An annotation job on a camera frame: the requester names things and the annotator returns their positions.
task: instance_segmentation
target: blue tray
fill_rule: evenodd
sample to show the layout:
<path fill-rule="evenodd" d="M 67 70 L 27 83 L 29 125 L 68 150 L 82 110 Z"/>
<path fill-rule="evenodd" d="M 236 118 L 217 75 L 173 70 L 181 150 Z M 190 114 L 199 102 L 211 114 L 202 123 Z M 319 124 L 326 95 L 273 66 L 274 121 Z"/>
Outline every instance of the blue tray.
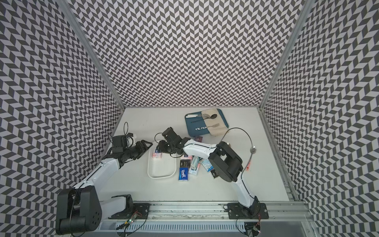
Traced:
<path fill-rule="evenodd" d="M 226 122 L 226 119 L 224 117 L 224 114 L 222 113 L 222 111 L 218 108 L 218 113 L 220 114 L 222 120 L 224 121 L 225 123 L 225 126 L 227 128 L 229 128 L 229 125 L 228 123 Z M 201 129 L 202 127 L 206 127 L 205 125 L 205 122 L 204 121 L 199 121 L 199 122 L 194 122 L 194 123 L 191 123 L 192 121 L 196 121 L 196 120 L 200 120 L 201 117 L 195 117 L 195 118 L 186 118 L 187 115 L 200 115 L 201 114 L 201 111 L 200 112 L 195 112 L 195 113 L 189 113 L 189 114 L 186 114 L 184 116 L 184 119 L 186 120 L 186 124 L 187 124 L 187 130 L 188 130 L 188 134 L 191 136 L 191 137 L 195 137 L 195 136 L 201 136 L 201 135 L 204 135 L 204 134 L 208 134 L 209 131 L 207 128 L 205 129 Z"/>

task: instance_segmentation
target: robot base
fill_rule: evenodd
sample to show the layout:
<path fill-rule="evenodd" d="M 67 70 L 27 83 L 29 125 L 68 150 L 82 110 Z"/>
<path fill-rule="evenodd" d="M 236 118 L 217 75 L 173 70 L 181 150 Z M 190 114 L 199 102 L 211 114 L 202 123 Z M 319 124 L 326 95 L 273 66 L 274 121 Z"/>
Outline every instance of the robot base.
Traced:
<path fill-rule="evenodd" d="M 121 212 L 113 214 L 108 219 L 130 219 L 135 212 L 141 213 L 141 217 L 138 216 L 137 219 L 147 219 L 150 209 L 150 203 L 134 203 L 130 194 L 127 195 L 118 195 L 116 197 L 125 197 L 126 198 L 126 206 L 125 209 Z"/>
<path fill-rule="evenodd" d="M 254 201 L 250 208 L 241 205 L 240 203 L 228 203 L 229 219 L 258 219 L 258 214 L 261 219 L 268 219 L 268 211 L 265 203 Z"/>

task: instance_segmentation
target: blue tissue pack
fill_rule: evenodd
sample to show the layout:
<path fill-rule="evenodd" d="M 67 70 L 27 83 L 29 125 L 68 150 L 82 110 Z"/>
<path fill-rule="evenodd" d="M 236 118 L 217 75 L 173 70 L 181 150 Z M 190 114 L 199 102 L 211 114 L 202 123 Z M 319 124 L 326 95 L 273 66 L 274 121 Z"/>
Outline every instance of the blue tissue pack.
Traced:
<path fill-rule="evenodd" d="M 179 168 L 179 181 L 188 181 L 188 167 Z"/>

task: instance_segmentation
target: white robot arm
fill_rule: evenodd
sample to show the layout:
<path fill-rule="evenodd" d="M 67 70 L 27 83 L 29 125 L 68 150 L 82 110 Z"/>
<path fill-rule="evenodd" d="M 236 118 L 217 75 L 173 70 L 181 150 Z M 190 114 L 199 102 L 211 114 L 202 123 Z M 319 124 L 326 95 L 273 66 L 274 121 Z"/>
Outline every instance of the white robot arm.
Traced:
<path fill-rule="evenodd" d="M 205 144 L 193 139 L 188 140 L 183 147 L 183 151 L 187 155 L 194 155 L 203 159 L 209 159 L 211 153 L 215 152 L 216 149 L 216 144 Z M 245 207 L 251 207 L 255 200 L 255 195 L 250 191 L 249 186 L 245 186 L 243 183 L 242 172 L 238 174 L 236 181 L 232 181 L 232 186 L 237 194 L 238 202 Z"/>
<path fill-rule="evenodd" d="M 256 217 L 261 209 L 261 203 L 244 184 L 242 160 L 227 143 L 205 144 L 190 138 L 182 139 L 171 127 L 162 135 L 165 140 L 159 142 L 157 146 L 159 151 L 208 159 L 219 176 L 232 183 L 239 202 L 239 206 L 233 203 L 235 209 L 238 209 L 238 216 L 246 219 Z M 135 142 L 131 133 L 113 137 L 113 153 L 108 152 L 101 163 L 83 181 L 59 193 L 55 225 L 57 234 L 93 231 L 99 226 L 101 220 L 110 216 L 119 216 L 119 213 L 122 213 L 123 217 L 132 219 L 134 208 L 130 195 L 116 196 L 100 202 L 96 191 L 100 191 L 127 160 L 139 159 L 151 146 L 152 143 L 144 140 Z"/>

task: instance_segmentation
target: chevron pattern wall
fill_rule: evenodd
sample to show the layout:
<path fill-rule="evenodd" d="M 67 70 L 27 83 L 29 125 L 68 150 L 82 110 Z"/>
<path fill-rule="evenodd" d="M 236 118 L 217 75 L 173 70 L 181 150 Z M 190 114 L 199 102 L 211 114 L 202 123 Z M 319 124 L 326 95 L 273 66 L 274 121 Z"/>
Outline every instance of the chevron pattern wall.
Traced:
<path fill-rule="evenodd" d="M 322 236 L 379 236 L 378 8 L 317 0 L 265 108 Z"/>
<path fill-rule="evenodd" d="M 0 31 L 0 235 L 53 235 L 121 109 L 52 0 L 2 0 Z"/>
<path fill-rule="evenodd" d="M 128 107 L 259 105 L 304 0 L 68 1 Z"/>

